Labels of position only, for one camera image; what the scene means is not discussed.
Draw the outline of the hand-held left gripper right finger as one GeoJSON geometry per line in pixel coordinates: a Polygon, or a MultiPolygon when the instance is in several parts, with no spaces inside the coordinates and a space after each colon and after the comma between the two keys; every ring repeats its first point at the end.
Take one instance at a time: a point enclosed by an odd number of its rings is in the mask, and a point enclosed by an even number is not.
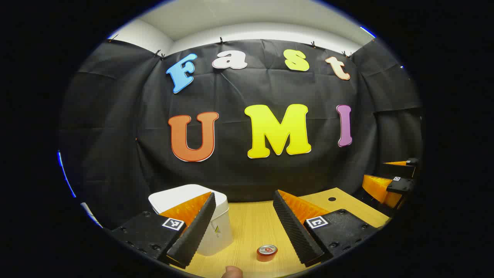
{"type": "Polygon", "coordinates": [[[379,231],[344,208],[330,212],[282,190],[274,192],[273,207],[296,255],[307,267],[335,259],[379,231]]]}

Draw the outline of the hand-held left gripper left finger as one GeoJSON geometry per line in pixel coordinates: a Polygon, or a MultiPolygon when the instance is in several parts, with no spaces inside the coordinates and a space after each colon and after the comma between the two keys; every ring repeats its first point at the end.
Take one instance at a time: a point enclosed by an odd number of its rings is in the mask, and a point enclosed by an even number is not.
{"type": "Polygon", "coordinates": [[[215,194],[206,192],[160,214],[143,211],[104,231],[139,254],[184,269],[196,254],[216,207],[215,194]]]}

